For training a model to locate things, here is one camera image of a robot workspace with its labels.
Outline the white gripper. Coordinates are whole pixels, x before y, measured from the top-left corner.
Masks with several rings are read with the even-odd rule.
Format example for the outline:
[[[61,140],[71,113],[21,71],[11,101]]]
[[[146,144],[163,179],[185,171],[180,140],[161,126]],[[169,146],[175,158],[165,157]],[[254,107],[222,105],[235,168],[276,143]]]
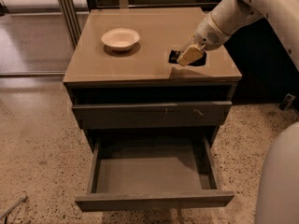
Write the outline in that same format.
[[[222,46],[230,36],[224,33],[208,13],[198,24],[192,36],[179,49],[177,63],[186,66],[194,63],[204,56],[204,50],[213,50]]]

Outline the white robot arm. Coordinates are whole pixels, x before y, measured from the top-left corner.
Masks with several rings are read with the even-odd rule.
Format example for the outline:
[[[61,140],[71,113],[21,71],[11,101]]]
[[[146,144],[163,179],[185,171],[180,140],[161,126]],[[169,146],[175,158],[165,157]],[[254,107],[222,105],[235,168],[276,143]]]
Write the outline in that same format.
[[[299,69],[299,0],[221,0],[179,51],[186,66],[217,49],[237,30],[267,19]],[[281,132],[263,162],[254,224],[299,224],[299,122]]]

